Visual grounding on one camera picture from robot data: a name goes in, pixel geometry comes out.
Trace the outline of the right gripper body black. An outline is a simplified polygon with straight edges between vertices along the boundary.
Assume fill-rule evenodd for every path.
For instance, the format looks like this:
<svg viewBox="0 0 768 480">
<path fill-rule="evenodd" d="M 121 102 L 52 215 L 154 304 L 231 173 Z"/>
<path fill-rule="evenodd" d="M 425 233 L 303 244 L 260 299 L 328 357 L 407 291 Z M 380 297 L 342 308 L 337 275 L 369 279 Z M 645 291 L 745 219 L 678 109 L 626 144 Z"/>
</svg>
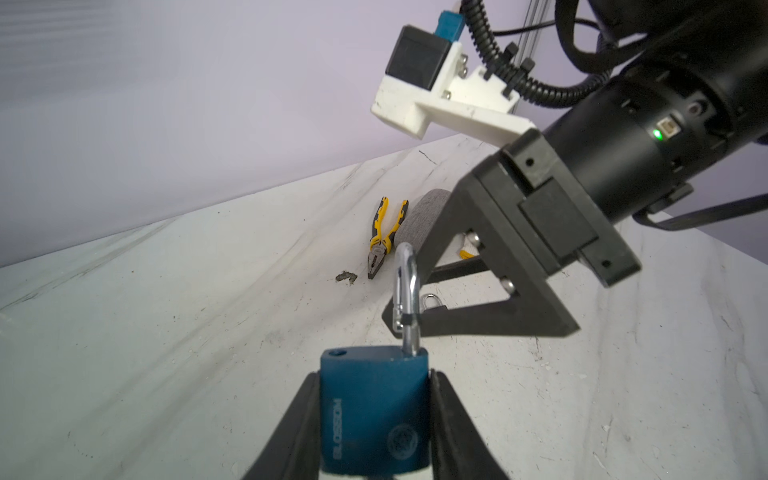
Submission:
<svg viewBox="0 0 768 480">
<path fill-rule="evenodd" d="M 586 263 L 605 285 L 639 270 L 617 234 L 691 192 L 690 179 L 767 140 L 767 9 L 763 5 L 597 5 L 597 49 L 574 39 L 559 5 L 561 47 L 585 74 L 561 88 L 530 77 L 501 49 L 481 5 L 470 35 L 509 91 L 563 115 L 483 161 L 475 177 L 549 274 Z"/>
</svg>

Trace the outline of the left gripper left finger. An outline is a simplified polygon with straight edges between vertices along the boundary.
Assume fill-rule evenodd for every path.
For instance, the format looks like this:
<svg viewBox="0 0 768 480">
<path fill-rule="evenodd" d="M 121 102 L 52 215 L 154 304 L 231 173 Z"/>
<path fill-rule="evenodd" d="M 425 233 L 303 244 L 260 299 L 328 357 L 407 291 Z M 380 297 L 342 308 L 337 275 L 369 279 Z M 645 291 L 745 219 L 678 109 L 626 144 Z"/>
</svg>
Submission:
<svg viewBox="0 0 768 480">
<path fill-rule="evenodd" d="M 320 463 L 320 376 L 312 372 L 243 479 L 317 480 Z"/>
</svg>

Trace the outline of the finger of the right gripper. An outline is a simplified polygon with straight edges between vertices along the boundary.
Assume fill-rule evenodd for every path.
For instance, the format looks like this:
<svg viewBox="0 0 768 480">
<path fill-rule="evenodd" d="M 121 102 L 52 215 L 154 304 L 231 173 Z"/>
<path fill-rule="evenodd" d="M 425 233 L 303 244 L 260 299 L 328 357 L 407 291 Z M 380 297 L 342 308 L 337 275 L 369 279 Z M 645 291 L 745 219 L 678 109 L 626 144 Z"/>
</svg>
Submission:
<svg viewBox="0 0 768 480">
<path fill-rule="evenodd" d="M 418 325 L 424 337 L 502 336 L 563 338 L 580 326 L 548 282 L 549 274 L 529 251 L 512 223 L 490 194 L 473 179 L 460 181 L 416 252 L 415 266 L 422 287 L 435 266 L 463 260 L 459 250 L 464 235 L 472 232 L 481 241 L 479 255 L 488 270 L 439 284 L 457 291 L 475 280 L 491 286 L 483 299 L 471 292 L 458 294 L 445 311 L 407 313 L 388 304 L 382 319 L 393 324 L 405 317 L 407 326 Z"/>
<path fill-rule="evenodd" d="M 435 266 L 425 280 L 426 284 L 440 283 L 448 280 L 471 276 L 488 270 L 480 256 L 463 259 L 449 264 Z"/>
</svg>

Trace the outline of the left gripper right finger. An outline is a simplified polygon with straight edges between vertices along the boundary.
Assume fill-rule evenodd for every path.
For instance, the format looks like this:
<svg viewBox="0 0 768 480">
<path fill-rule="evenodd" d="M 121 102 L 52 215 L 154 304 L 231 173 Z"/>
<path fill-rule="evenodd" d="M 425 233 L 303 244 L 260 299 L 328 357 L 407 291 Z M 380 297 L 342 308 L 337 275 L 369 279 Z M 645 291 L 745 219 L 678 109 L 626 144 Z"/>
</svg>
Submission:
<svg viewBox="0 0 768 480">
<path fill-rule="evenodd" d="M 432 370 L 429 387 L 432 478 L 508 480 L 448 377 Z"/>
</svg>

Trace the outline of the blue padlock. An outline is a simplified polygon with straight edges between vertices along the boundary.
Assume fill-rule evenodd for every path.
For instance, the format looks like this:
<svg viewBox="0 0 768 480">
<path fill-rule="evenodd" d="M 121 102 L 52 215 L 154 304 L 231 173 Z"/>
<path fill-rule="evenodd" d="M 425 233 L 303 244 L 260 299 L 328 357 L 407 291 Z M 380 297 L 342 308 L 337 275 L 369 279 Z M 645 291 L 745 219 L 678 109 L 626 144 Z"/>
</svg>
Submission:
<svg viewBox="0 0 768 480">
<path fill-rule="evenodd" d="M 415 251 L 395 252 L 392 321 L 400 345 L 342 347 L 320 359 L 321 468 L 385 478 L 430 464 L 429 359 L 420 345 Z"/>
</svg>

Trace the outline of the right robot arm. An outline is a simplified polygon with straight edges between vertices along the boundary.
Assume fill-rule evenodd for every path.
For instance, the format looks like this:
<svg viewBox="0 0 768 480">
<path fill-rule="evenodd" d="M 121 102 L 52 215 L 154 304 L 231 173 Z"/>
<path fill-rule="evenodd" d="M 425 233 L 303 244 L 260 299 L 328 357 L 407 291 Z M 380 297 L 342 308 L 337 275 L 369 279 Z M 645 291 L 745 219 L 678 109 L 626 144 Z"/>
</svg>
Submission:
<svg viewBox="0 0 768 480">
<path fill-rule="evenodd" d="M 416 256 L 424 284 L 490 271 L 495 303 L 382 318 L 398 337 L 565 337 L 578 326 L 548 285 L 568 265 L 605 286 L 640 262 L 616 230 L 692 192 L 690 179 L 767 140 L 763 1 L 595 1 L 595 51 L 580 50 L 578 5 L 559 1 L 560 45 L 585 76 L 534 79 L 499 46 L 484 5 L 464 1 L 434 32 L 405 26 L 372 112 L 416 138 L 439 124 L 496 147 L 450 194 Z"/>
</svg>

